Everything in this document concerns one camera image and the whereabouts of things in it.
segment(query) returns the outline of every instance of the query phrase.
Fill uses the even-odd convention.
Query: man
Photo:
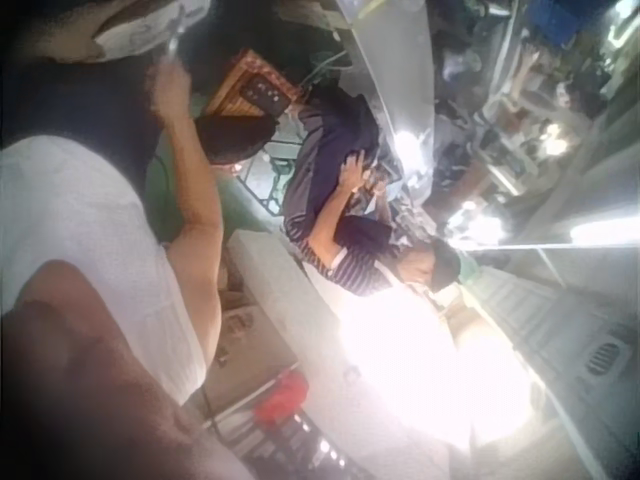
[[[316,88],[298,118],[307,130],[283,201],[284,230],[305,262],[360,296],[396,282],[437,292],[458,276],[460,259],[444,242],[399,251],[382,189],[378,219],[345,214],[378,149],[378,126],[362,96]]]
[[[184,227],[166,252],[158,244],[137,194],[159,134],[141,61],[36,65],[40,83],[27,75],[33,88],[15,94],[21,115],[5,123],[15,143],[0,161],[1,307],[14,308],[48,262],[72,265],[97,295],[54,304],[59,316],[81,303],[83,317],[112,323],[182,404],[203,383],[220,333],[220,199],[189,115],[189,76],[163,61],[151,103],[173,148]],[[39,288],[50,303],[69,287],[49,274]]]
[[[151,377],[68,262],[38,268],[2,317],[2,409],[5,477],[252,478]]]

